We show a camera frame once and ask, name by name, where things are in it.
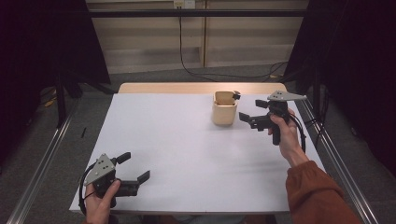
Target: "human hand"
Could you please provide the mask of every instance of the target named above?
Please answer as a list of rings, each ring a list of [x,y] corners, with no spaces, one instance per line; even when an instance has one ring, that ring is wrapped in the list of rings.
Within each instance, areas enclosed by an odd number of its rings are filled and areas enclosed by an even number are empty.
[[[294,115],[294,111],[289,109],[289,113]],[[279,126],[280,129],[280,143],[279,149],[282,156],[289,162],[291,167],[297,166],[301,163],[309,161],[304,154],[297,136],[297,125],[290,120],[287,124],[285,120],[276,115],[271,115],[271,121]],[[272,134],[272,129],[268,130],[268,134]]]
[[[91,224],[107,224],[110,215],[111,199],[116,195],[120,187],[120,181],[115,180],[101,199],[96,196],[93,184],[87,186],[85,190],[87,222]]]

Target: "black backdrop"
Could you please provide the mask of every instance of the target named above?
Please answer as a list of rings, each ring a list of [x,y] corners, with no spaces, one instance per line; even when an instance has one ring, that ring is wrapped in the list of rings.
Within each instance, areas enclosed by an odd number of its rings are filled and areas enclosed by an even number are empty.
[[[373,154],[396,175],[396,3],[311,0],[286,69],[305,93],[318,76]],[[295,71],[303,71],[294,76]]]
[[[71,72],[109,83],[91,18],[63,13],[87,10],[84,0],[0,1],[0,162],[33,116],[40,91],[55,85],[57,73],[68,83],[79,82]]]

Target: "white tabletop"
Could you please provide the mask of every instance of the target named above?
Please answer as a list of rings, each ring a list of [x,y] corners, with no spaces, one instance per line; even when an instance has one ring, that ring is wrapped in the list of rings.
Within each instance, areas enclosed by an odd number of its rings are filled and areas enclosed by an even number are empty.
[[[255,106],[267,95],[242,94],[237,112],[268,111]],[[132,158],[116,177],[151,178],[136,197],[117,198],[114,210],[137,214],[252,214],[288,211],[285,181],[289,164],[267,130],[257,132],[235,117],[232,126],[212,123],[212,94],[115,94],[89,164],[102,153]],[[294,102],[289,107],[300,117]],[[306,154],[323,165],[304,128]],[[70,210],[79,212],[78,195]]]

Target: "rust-colored sleeve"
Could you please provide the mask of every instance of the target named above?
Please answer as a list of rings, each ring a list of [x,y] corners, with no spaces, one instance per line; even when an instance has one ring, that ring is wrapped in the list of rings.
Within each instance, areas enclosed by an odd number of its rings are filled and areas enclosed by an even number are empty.
[[[361,223],[340,187],[314,161],[288,170],[286,190],[294,224]]]

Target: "aluminum rail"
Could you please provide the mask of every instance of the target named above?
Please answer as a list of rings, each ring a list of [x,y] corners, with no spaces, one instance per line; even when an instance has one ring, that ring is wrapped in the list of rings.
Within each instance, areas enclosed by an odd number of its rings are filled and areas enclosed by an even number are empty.
[[[7,224],[22,224],[26,219],[26,216],[35,200],[35,196],[40,190],[45,174],[47,173],[50,164],[56,154],[56,151],[64,138],[67,128],[69,127],[71,117],[75,113],[78,103],[79,100],[76,100],[73,103],[70,113],[64,121],[63,125],[60,128],[56,129],[55,134],[53,135],[52,140],[49,143],[49,146],[47,147],[47,150],[41,162],[35,170],[35,174],[33,175],[32,179],[29,182],[29,185],[25,189],[20,200],[12,211],[12,214],[9,217]]]
[[[51,11],[53,16],[91,18],[139,17],[305,17],[323,16],[326,12],[307,12],[305,9],[91,9],[89,11]]]
[[[311,103],[308,100],[304,100],[303,106],[308,114],[308,117],[310,119],[314,119],[315,116],[312,112],[313,107]],[[317,122],[315,122],[314,127],[316,132],[319,133],[320,125]],[[348,171],[346,165],[341,159],[340,154],[338,154],[335,145],[332,143],[332,139],[330,138],[330,136],[328,135],[327,131],[324,128],[321,131],[320,140],[323,146],[325,147],[327,154],[332,160],[332,164],[334,165],[337,173],[340,175],[341,180],[347,192],[349,193],[349,196],[351,197],[353,203],[355,204],[355,207],[358,209],[362,221],[366,224],[378,223],[378,220],[375,217],[375,214],[372,211],[370,204],[367,202],[360,188],[358,187],[352,175]]]

